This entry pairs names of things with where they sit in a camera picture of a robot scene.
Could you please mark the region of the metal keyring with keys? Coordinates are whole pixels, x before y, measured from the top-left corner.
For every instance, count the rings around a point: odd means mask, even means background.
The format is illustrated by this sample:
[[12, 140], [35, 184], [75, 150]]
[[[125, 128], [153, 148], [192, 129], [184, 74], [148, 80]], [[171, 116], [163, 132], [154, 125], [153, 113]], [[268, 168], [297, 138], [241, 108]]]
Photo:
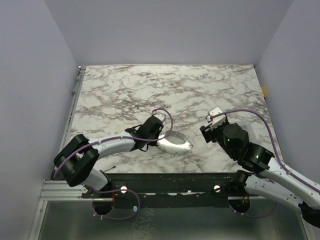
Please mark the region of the metal keyring with keys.
[[168, 136], [157, 142], [157, 147], [174, 155], [186, 155], [191, 152], [188, 137], [178, 131], [171, 131]]

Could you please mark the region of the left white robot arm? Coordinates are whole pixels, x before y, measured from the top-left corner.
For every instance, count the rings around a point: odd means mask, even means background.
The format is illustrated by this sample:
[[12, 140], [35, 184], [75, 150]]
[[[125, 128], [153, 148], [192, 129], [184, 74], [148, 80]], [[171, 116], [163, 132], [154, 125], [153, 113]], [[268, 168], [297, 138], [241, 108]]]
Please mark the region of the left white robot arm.
[[165, 119], [162, 113], [153, 114], [143, 124], [127, 128], [111, 136], [108, 141], [78, 134], [58, 153], [53, 163], [59, 168], [67, 160], [59, 172], [70, 187], [83, 185], [93, 189], [97, 196], [106, 197], [112, 184], [103, 171], [94, 169], [96, 162], [113, 154], [142, 151], [144, 147], [155, 146]]

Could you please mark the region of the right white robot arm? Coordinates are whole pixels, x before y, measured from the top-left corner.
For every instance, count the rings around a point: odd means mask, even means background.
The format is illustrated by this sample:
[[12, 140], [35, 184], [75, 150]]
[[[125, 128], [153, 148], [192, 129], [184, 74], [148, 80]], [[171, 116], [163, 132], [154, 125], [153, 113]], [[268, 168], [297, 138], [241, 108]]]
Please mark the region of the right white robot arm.
[[320, 185], [282, 163], [265, 147], [249, 140], [247, 131], [225, 115], [207, 116], [200, 131], [207, 143], [217, 143], [243, 170], [229, 189], [262, 196], [297, 211], [312, 226], [320, 226]]

